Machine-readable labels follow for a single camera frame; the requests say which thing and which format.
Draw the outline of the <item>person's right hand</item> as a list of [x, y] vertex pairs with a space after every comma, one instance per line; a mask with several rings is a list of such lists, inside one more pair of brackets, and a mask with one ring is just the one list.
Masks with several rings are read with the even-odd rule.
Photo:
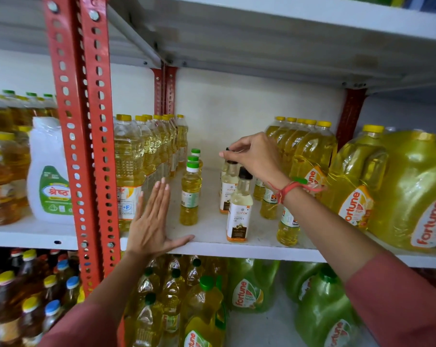
[[272, 190], [282, 190], [291, 183], [280, 166], [275, 141], [264, 132], [242, 137], [232, 143], [228, 150], [244, 152], [242, 161], [236, 162], [244, 166], [254, 177], [261, 179]]

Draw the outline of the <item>person's left hand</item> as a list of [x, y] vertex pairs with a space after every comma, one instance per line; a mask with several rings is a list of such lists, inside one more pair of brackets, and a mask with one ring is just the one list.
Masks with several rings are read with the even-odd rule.
[[141, 192], [140, 194], [138, 204], [144, 204], [143, 219], [145, 231], [139, 237], [133, 237], [133, 220], [131, 221], [129, 226], [127, 247], [124, 252], [124, 255], [126, 256], [147, 261], [173, 250], [168, 249], [168, 237], [166, 234], [166, 222], [170, 203], [170, 185], [167, 183], [167, 195], [165, 199], [165, 227], [164, 229], [159, 229], [157, 220], [155, 220], [156, 183], [147, 202], [144, 201], [144, 193]]

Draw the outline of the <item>black cap white label bottle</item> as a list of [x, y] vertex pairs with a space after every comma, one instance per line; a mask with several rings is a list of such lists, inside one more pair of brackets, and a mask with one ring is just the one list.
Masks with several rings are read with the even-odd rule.
[[225, 160], [221, 170], [221, 187], [219, 209], [222, 214], [228, 214], [231, 205], [231, 195], [238, 186], [239, 165], [237, 162]]
[[245, 242], [250, 226], [250, 216], [254, 200], [250, 191], [253, 175], [245, 167], [240, 167], [238, 184], [230, 197], [226, 237], [229, 242]]

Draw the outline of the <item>person's left forearm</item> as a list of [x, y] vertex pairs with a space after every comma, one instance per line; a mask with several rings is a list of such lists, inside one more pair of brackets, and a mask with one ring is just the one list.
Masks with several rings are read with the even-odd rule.
[[155, 256], [126, 251], [93, 293], [43, 335], [38, 347], [118, 347], [117, 329], [128, 297]]

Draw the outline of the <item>person's right forearm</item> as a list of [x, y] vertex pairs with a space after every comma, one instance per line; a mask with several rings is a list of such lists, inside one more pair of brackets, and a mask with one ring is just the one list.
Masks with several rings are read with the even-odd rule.
[[299, 183], [280, 190], [381, 347], [436, 347], [436, 288]]

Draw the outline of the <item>row of clear oil bottles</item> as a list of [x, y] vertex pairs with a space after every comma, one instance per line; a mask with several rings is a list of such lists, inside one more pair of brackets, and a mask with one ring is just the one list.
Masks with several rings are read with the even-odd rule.
[[148, 198], [155, 182], [168, 176], [161, 159], [162, 140], [145, 116], [117, 114], [113, 124], [118, 229], [127, 233], [134, 220], [139, 197]]

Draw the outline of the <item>small oil bottle red label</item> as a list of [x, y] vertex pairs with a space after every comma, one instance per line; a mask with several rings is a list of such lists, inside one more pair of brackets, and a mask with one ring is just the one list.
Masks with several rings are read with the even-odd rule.
[[277, 218], [278, 200], [277, 195], [268, 187], [265, 187], [264, 196], [261, 201], [260, 215], [267, 220]]

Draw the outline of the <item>group of green cap bottles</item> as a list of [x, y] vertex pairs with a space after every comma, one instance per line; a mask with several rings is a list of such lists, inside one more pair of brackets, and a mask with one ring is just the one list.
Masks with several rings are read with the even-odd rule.
[[180, 311], [187, 293], [210, 275], [221, 292], [225, 257], [166, 254], [144, 269], [124, 311], [123, 347], [180, 347]]

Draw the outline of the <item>yellow jug green cap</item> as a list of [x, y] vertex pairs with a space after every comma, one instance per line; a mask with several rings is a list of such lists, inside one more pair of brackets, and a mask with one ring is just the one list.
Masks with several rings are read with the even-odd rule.
[[205, 275], [186, 294], [178, 347], [225, 347], [226, 309], [221, 285]]

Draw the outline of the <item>large green oil jug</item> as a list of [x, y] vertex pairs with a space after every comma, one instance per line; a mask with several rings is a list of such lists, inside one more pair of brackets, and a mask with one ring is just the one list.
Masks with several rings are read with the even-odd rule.
[[284, 288], [287, 296], [296, 304], [300, 304], [311, 287], [312, 279], [325, 268], [327, 263], [291, 261], [286, 267]]
[[310, 281], [295, 317], [295, 329], [307, 347], [353, 347], [361, 319], [340, 278], [324, 266]]
[[275, 300], [279, 266], [279, 260], [229, 258], [227, 308], [249, 314], [269, 311]]

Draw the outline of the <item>red slotted shelf upright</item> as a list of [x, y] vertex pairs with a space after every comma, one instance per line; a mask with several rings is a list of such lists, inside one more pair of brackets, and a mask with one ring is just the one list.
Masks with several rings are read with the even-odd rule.
[[120, 261], [108, 0], [42, 0], [86, 297]]
[[346, 97], [336, 133], [338, 150], [353, 139], [361, 109], [367, 97], [366, 92], [365, 88], [346, 90]]
[[177, 67], [163, 65], [151, 69], [154, 74], [154, 114], [174, 115]]

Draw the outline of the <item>white jug green label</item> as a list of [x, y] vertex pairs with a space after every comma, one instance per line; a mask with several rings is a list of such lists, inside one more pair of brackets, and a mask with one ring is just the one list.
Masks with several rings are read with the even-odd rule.
[[26, 186], [32, 214], [40, 221], [74, 225], [71, 189], [60, 122], [33, 117]]

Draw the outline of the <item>large yellow cap oil jug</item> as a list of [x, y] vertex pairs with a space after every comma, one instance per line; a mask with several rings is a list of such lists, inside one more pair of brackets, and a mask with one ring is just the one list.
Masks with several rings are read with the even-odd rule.
[[436, 134], [398, 131], [383, 145], [387, 167], [368, 232], [395, 248], [436, 254]]
[[320, 201], [342, 219], [366, 232], [388, 161], [384, 126], [366, 124], [338, 152]]

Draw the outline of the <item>group of coloured cap bottles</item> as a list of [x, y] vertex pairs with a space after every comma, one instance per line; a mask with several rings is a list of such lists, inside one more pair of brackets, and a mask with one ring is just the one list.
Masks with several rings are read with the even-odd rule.
[[85, 293], [76, 251], [12, 248], [0, 272], [0, 347], [37, 347]]

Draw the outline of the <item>group of amber oil bottles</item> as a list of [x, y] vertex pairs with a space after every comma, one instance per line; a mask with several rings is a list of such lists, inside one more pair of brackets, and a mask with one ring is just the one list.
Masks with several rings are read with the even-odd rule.
[[0, 95], [0, 226], [20, 220], [28, 205], [26, 181], [31, 163], [29, 135], [33, 120], [59, 118], [53, 95], [36, 93], [18, 97], [14, 91]]

